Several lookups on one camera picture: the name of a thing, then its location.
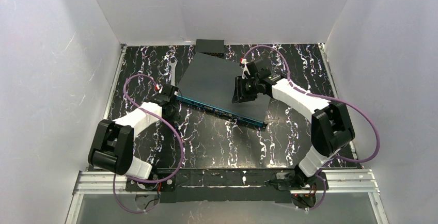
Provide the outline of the large dark network switch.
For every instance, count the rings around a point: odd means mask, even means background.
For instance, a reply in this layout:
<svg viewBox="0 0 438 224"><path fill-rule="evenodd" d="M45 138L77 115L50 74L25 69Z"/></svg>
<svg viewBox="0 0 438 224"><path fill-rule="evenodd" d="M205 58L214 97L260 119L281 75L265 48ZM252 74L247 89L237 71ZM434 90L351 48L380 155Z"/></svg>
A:
<svg viewBox="0 0 438 224"><path fill-rule="evenodd" d="M203 53L195 53L177 84L177 99L224 118L237 119L264 129L271 98L261 95L256 100L232 103L235 77L242 74L237 62Z"/></svg>

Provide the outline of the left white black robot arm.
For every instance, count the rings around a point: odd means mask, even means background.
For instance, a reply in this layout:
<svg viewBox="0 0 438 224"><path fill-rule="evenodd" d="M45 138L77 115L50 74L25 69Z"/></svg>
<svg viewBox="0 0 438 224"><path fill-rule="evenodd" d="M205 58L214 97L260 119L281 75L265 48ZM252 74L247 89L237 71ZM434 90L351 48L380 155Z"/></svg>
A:
<svg viewBox="0 0 438 224"><path fill-rule="evenodd" d="M174 117L179 89L164 85L132 112L115 120L101 120L93 137L88 163L118 175L148 181L152 165L134 156L134 139L159 121Z"/></svg>

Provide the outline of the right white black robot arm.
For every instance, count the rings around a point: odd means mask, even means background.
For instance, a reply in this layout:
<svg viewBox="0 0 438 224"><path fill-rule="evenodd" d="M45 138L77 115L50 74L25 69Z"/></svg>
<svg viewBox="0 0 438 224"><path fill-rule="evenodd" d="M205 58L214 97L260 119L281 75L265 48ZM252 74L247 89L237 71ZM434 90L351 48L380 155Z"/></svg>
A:
<svg viewBox="0 0 438 224"><path fill-rule="evenodd" d="M282 76L235 78L233 103L253 101L259 94L279 100L304 116L311 125L311 147L295 167L295 174L307 180L317 174L324 164L355 138L354 128L344 103L312 97L291 86Z"/></svg>

